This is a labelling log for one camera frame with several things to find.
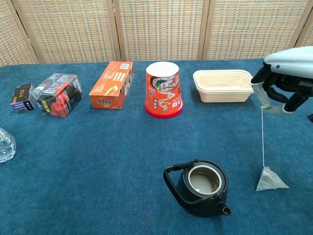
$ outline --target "takeout container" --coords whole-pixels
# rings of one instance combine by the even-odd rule
[[[245,70],[198,70],[193,78],[202,102],[245,102],[253,93]]]

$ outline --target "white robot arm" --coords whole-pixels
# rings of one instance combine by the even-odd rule
[[[265,111],[274,114],[295,112],[313,96],[313,47],[297,47],[268,55],[251,85]],[[273,85],[294,94],[287,98],[276,92]],[[272,106],[270,99],[283,105]]]

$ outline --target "table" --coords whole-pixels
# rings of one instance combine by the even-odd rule
[[[262,170],[260,102],[202,103],[192,74],[242,69],[261,59],[174,61],[182,113],[157,119],[144,110],[145,69],[122,110],[95,110],[89,92],[108,64],[37,64],[0,68],[0,125],[16,138],[13,159],[0,164],[0,234],[309,234],[313,217],[313,98],[289,116],[265,114],[268,165],[290,187],[256,192]],[[54,72],[78,75],[84,98],[68,116],[40,109],[16,114],[14,87],[40,84]],[[198,218],[171,195],[162,174],[194,158],[219,164],[229,179],[232,216]],[[176,182],[179,172],[171,174]]]

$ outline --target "instant noodle cup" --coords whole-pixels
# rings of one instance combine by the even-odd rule
[[[172,62],[156,62],[146,69],[145,109],[156,118],[172,118],[181,113],[179,67]]]

